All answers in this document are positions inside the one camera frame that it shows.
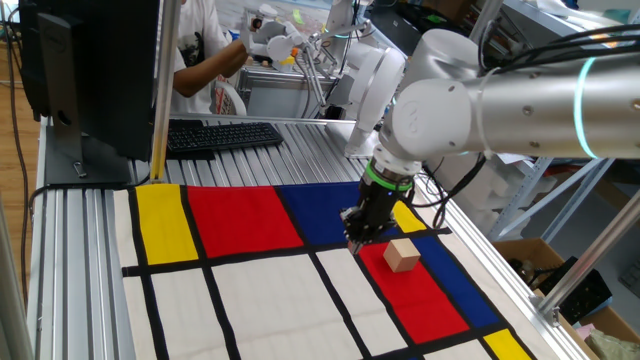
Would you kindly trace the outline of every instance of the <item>black stripe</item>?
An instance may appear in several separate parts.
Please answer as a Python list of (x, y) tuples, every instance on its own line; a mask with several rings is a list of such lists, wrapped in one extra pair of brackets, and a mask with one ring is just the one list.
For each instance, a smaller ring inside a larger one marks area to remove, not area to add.
[(318, 274), (320, 274), (320, 279), (322, 280), (324, 287), (327, 289), (329, 296), (331, 296), (331, 300), (333, 300), (333, 303), (338, 309), (338, 312), (340, 312), (340, 315), (342, 315), (344, 324), (347, 326), (347, 329), (351, 333), (353, 340), (356, 342), (356, 345), (360, 350), (360, 354), (362, 354), (362, 357), (364, 359), (370, 359), (371, 353), (369, 352), (369, 349), (367, 349), (367, 345), (365, 345), (364, 340), (362, 339), (362, 336), (360, 336), (360, 333), (358, 332), (356, 325), (353, 323), (351, 314), (349, 313), (347, 306), (344, 304), (344, 302), (340, 298), (340, 295), (338, 294), (338, 290), (336, 290), (336, 288), (331, 283), (329, 274), (327, 274), (327, 271), (322, 266), (320, 259), (318, 259), (318, 255), (314, 252), (310, 252), (309, 257), (311, 258), (311, 262), (313, 263), (313, 266), (316, 267), (316, 271), (318, 272)]
[(429, 273), (429, 276), (431, 276), (431, 279), (433, 279), (433, 281), (436, 283), (436, 286), (438, 286), (440, 291), (442, 291), (442, 293), (447, 297), (447, 300), (449, 300), (449, 303), (451, 304), (451, 306), (453, 306), (453, 308), (456, 310), (458, 315), (460, 315), (462, 320), (467, 324), (469, 329), (475, 329), (476, 326), (473, 325), (473, 322), (471, 322), (467, 314), (465, 314), (465, 312), (462, 310), (458, 302), (456, 302), (456, 299), (453, 297), (453, 295), (449, 293), (449, 291), (444, 286), (442, 281), (440, 281), (440, 279), (436, 276), (436, 274), (433, 272), (433, 269), (431, 269), (429, 264), (427, 264), (427, 261), (424, 259), (424, 257), (420, 256), (420, 261), (418, 261), (418, 264), (421, 264), (425, 268), (425, 270), (427, 270), (427, 273)]
[[(345, 249), (347, 247), (346, 244), (329, 244), (323, 246), (314, 246), (314, 252), (322, 252), (328, 250), (336, 250), (336, 249)], [(123, 277), (133, 277), (140, 276), (142, 274), (164, 274), (176, 271), (185, 271), (185, 270), (193, 270), (199, 269), (201, 267), (215, 267), (220, 265), (228, 265), (228, 264), (237, 264), (252, 260), (262, 260), (262, 259), (270, 259), (274, 257), (287, 257), (287, 256), (297, 256), (297, 255), (306, 255), (309, 253), (309, 249), (306, 247), (298, 247), (298, 248), (290, 248), (290, 249), (275, 249), (275, 250), (267, 250), (263, 252), (254, 252), (254, 253), (243, 253), (243, 254), (231, 254), (220, 256), (213, 259), (205, 259), (205, 260), (188, 260), (188, 261), (179, 261), (175, 263), (168, 264), (154, 264), (149, 265), (147, 267), (140, 266), (128, 266), (122, 268), (122, 276)]]
[(373, 292), (376, 294), (376, 296), (378, 296), (378, 299), (382, 301), (382, 304), (384, 304), (385, 309), (387, 309), (387, 314), (389, 314), (391, 321), (393, 321), (393, 324), (396, 326), (396, 328), (398, 328), (398, 332), (400, 333), (400, 336), (402, 336), (402, 339), (407, 343), (407, 345), (409, 345), (409, 347), (415, 346), (416, 345), (415, 342), (413, 341), (413, 339), (411, 339), (411, 336), (409, 336), (409, 333), (404, 328), (404, 325), (402, 325), (402, 322), (400, 322), (400, 319), (396, 315), (395, 311), (393, 311), (393, 307), (391, 306), (391, 303), (389, 302), (389, 300), (387, 300), (387, 298), (382, 293), (382, 290), (380, 289), (376, 281), (373, 279), (373, 277), (369, 273), (369, 269), (367, 269), (366, 265), (364, 264), (360, 256), (356, 256), (355, 260), (358, 266), (360, 267), (360, 271), (362, 271), (362, 274), (364, 274), (364, 277), (369, 282), (369, 285), (371, 285)]
[[(291, 224), (293, 224), (293, 227), (298, 232), (298, 236), (300, 237), (300, 239), (302, 239), (305, 249), (309, 253), (309, 258), (311, 258), (311, 262), (313, 263), (313, 266), (315, 266), (316, 271), (320, 275), (320, 279), (322, 280), (322, 283), (324, 284), (325, 289), (327, 289), (329, 296), (331, 296), (331, 300), (333, 300), (333, 304), (335, 305), (335, 307), (338, 309), (338, 312), (342, 316), (342, 320), (344, 321), (345, 326), (349, 330), (351, 337), (355, 341), (356, 346), (358, 346), (358, 350), (360, 350), (360, 354), (362, 354), (362, 357), (364, 359), (370, 359), (371, 352), (369, 352), (369, 349), (367, 349), (367, 346), (364, 343), (362, 336), (358, 332), (358, 329), (356, 328), (356, 325), (354, 324), (353, 319), (351, 318), (351, 314), (349, 313), (347, 306), (344, 304), (344, 302), (342, 301), (342, 298), (340, 298), (340, 295), (338, 294), (338, 290), (336, 290), (336, 288), (333, 286), (333, 283), (331, 283), (329, 274), (327, 274), (327, 271), (322, 266), (322, 263), (320, 262), (318, 255), (314, 251), (314, 247), (309, 243), (309, 240), (304, 235), (304, 231), (302, 231), (302, 227), (300, 226), (300, 223), (298, 223), (298, 220), (296, 219), (293, 211), (291, 210), (291, 207), (287, 203), (284, 195), (280, 191), (280, 188), (274, 187), (274, 190), (276, 192), (276, 195), (280, 199), (280, 203), (282, 203), (282, 207), (287, 213), (287, 216), (289, 217)], [(346, 243), (331, 244), (329, 248), (334, 248), (334, 246), (336, 249), (346, 248), (347, 244)]]
[(484, 351), (487, 352), (487, 355), (489, 355), (491, 360), (500, 360), (498, 359), (498, 355), (496, 355), (496, 353), (493, 352), (493, 349), (491, 348), (491, 346), (489, 346), (489, 344), (484, 338), (480, 338), (478, 339), (478, 341), (480, 342), (480, 345), (482, 345), (482, 347), (484, 348)]
[[(136, 249), (138, 258), (138, 266), (148, 266), (147, 253), (144, 248), (142, 239), (142, 229), (140, 228), (140, 212), (138, 209), (138, 197), (134, 189), (129, 190), (129, 210), (131, 211), (131, 234), (133, 236), (133, 246)], [(147, 316), (149, 317), (149, 326), (151, 327), (151, 337), (153, 338), (153, 347), (156, 351), (156, 357), (159, 360), (169, 359), (169, 350), (167, 350), (167, 342), (164, 336), (162, 321), (160, 320), (160, 312), (158, 311), (158, 303), (156, 301), (156, 292), (153, 289), (153, 282), (150, 275), (140, 277), (142, 282), (142, 291), (144, 293), (144, 302), (147, 308)]]
[[(420, 217), (420, 215), (417, 213), (415, 208), (413, 208), (411, 206), (409, 206), (408, 208), (411, 211), (411, 213), (418, 220), (420, 220), (420, 222), (422, 222), (427, 228), (429, 228), (429, 226), (423, 221), (422, 217)], [(441, 229), (440, 231), (441, 231), (440, 234), (442, 234), (442, 235), (447, 235), (447, 234), (451, 234), (452, 233), (452, 231), (449, 228)], [(411, 235), (412, 238), (414, 237), (414, 234), (419, 234), (419, 235), (421, 235), (420, 237), (424, 237), (423, 234), (420, 234), (418, 232), (418, 233), (411, 233), (410, 235)], [(435, 235), (435, 234), (431, 234), (431, 235), (428, 235), (428, 236), (431, 236), (431, 237), (435, 238), (435, 240), (438, 242), (438, 244), (447, 253), (449, 258), (454, 262), (455, 266), (458, 267), (458, 269), (460, 269), (460, 271), (462, 272), (463, 276), (467, 279), (467, 281), (471, 284), (471, 286), (473, 286), (476, 289), (476, 291), (478, 292), (478, 294), (480, 294), (480, 297), (482, 298), (482, 300), (487, 304), (487, 306), (489, 306), (489, 308), (498, 317), (498, 320), (499, 320), (498, 323), (482, 327), (481, 330), (484, 332), (484, 331), (487, 331), (489, 329), (495, 329), (494, 331), (492, 331), (489, 334), (487, 334), (487, 335), (490, 335), (490, 334), (492, 334), (494, 332), (498, 332), (498, 331), (501, 331), (501, 330), (508, 329), (510, 331), (510, 333), (511, 333), (511, 336), (516, 340), (516, 342), (520, 345), (520, 347), (527, 353), (527, 355), (529, 355), (529, 357), (531, 359), (535, 360), (536, 357), (533, 355), (533, 353), (531, 352), (529, 347), (527, 347), (525, 345), (525, 343), (522, 341), (522, 339), (518, 336), (518, 334), (516, 333), (513, 325), (511, 325), (511, 323), (509, 323), (507, 321), (507, 319), (504, 317), (504, 315), (502, 315), (500, 310), (498, 310), (498, 308), (495, 306), (495, 304), (489, 299), (487, 294), (484, 291), (482, 291), (480, 286), (478, 286), (478, 284), (471, 277), (469, 272), (467, 272), (466, 269), (464, 268), (464, 266), (462, 266), (462, 264), (460, 263), (460, 261), (458, 261), (458, 258), (442, 243), (442, 240), (440, 240), (440, 237), (438, 235)], [(432, 272), (430, 271), (430, 267), (424, 261), (424, 258), (421, 257), (420, 260), (423, 262), (423, 265), (425, 266), (427, 271), (429, 271), (429, 273), (431, 274), (431, 277), (438, 282), (438, 286), (440, 287), (440, 289), (447, 295), (447, 297), (450, 297), (450, 294), (446, 290), (446, 288), (444, 286), (441, 286), (442, 284), (439, 282), (437, 277), (432, 274)], [(453, 304), (456, 307), (456, 310), (458, 310), (458, 313), (465, 318), (465, 321), (467, 322), (467, 324), (469, 324), (469, 326), (473, 326), (473, 323), (468, 321), (468, 319), (466, 318), (466, 315), (464, 314), (464, 312), (459, 311), (458, 304), (455, 302), (455, 300), (451, 299), (451, 304)]]
[(451, 258), (451, 260), (458, 267), (458, 269), (460, 269), (460, 272), (462, 272), (462, 275), (467, 279), (467, 281), (471, 284), (471, 286), (473, 286), (478, 292), (478, 294), (480, 294), (480, 297), (482, 298), (482, 300), (484, 300), (487, 306), (489, 306), (489, 308), (494, 312), (494, 314), (496, 314), (496, 316), (499, 319), (499, 324), (503, 324), (502, 327), (500, 329), (496, 329), (496, 331), (508, 329), (511, 332), (511, 336), (513, 336), (513, 338), (520, 345), (520, 347), (522, 347), (522, 349), (527, 353), (527, 355), (529, 355), (531, 359), (535, 360), (536, 357), (533, 355), (529, 347), (525, 345), (525, 343), (522, 341), (520, 336), (518, 336), (513, 325), (511, 325), (511, 323), (507, 321), (507, 319), (504, 317), (504, 315), (502, 315), (500, 310), (498, 310), (496, 305), (489, 299), (487, 294), (484, 291), (482, 291), (480, 286), (478, 286), (478, 283), (475, 282), (475, 280), (471, 277), (469, 272), (467, 272), (464, 266), (462, 266), (462, 264), (460, 263), (460, 261), (458, 261), (458, 258), (451, 251), (449, 251), (449, 249), (442, 243), (442, 240), (440, 240), (439, 237), (434, 236), (434, 238), (439, 243), (439, 245), (444, 249), (444, 251), (446, 251), (447, 255), (449, 255), (449, 258)]
[(239, 360), (240, 350), (238, 349), (238, 344), (236, 342), (236, 335), (233, 332), (233, 326), (231, 326), (231, 322), (229, 321), (227, 312), (224, 309), (224, 303), (222, 302), (220, 289), (218, 288), (216, 279), (213, 276), (213, 271), (211, 270), (211, 267), (206, 263), (207, 252), (204, 248), (204, 244), (202, 243), (202, 239), (200, 238), (198, 226), (196, 225), (195, 218), (193, 217), (193, 212), (191, 211), (191, 206), (189, 205), (189, 194), (187, 192), (186, 186), (180, 186), (180, 199), (182, 201), (182, 208), (184, 210), (185, 217), (187, 218), (187, 223), (189, 224), (189, 229), (191, 230), (193, 243), (196, 247), (196, 251), (198, 252), (198, 257), (201, 260), (201, 264), (203, 265), (202, 273), (204, 274), (204, 281), (207, 283), (209, 295), (211, 296), (211, 302), (213, 302), (213, 309), (216, 312), (216, 318), (218, 319), (218, 323), (220, 324), (220, 328), (222, 329), (222, 334), (224, 336), (224, 342), (227, 348), (227, 353), (229, 354), (229, 359)]

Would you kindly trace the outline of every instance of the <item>monitor stand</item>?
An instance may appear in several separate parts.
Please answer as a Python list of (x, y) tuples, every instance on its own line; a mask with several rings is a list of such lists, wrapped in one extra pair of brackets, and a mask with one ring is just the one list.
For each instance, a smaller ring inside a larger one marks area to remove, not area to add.
[(79, 135), (82, 157), (69, 155), (70, 150), (47, 127), (45, 184), (47, 185), (124, 185), (131, 182), (129, 162), (114, 148), (92, 137)]
[(130, 183), (128, 160), (81, 131), (73, 49), (79, 46), (82, 23), (48, 14), (39, 14), (38, 21), (53, 118), (53, 127), (47, 127), (45, 183), (70, 186)]

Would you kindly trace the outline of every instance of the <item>blue light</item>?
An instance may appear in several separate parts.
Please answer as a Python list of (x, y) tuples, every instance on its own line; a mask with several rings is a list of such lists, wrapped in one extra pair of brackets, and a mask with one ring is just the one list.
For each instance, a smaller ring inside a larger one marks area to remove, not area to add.
[(582, 98), (584, 97), (584, 86), (587, 82), (587, 75), (589, 75), (589, 70), (591, 70), (591, 66), (596, 61), (596, 58), (590, 58), (584, 63), (582, 70), (580, 70), (580, 76), (578, 76), (578, 84), (576, 85), (576, 93), (573, 101), (573, 121), (576, 126), (576, 134), (578, 135), (578, 140), (580, 141), (580, 146), (582, 146), (582, 150), (584, 150), (587, 155), (591, 156), (594, 159), (598, 157), (596, 154), (591, 151), (589, 148), (589, 143), (587, 142), (587, 136), (584, 132), (584, 122), (582, 119)]

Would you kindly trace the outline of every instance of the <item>computer monitor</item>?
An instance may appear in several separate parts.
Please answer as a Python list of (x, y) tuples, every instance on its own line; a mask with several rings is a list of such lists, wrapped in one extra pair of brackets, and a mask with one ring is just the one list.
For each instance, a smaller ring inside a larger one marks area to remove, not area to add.
[(149, 160), (159, 0), (21, 0), (22, 81), (51, 116), (48, 184), (129, 182)]

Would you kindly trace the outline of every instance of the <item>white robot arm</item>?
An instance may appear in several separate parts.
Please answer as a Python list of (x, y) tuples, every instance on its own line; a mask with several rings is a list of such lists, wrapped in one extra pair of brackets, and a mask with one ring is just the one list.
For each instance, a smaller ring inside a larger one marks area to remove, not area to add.
[(342, 212), (352, 252), (394, 225), (393, 206), (434, 155), (640, 158), (637, 54), (476, 78), (470, 46), (441, 30), (423, 37), (362, 176), (360, 200)]

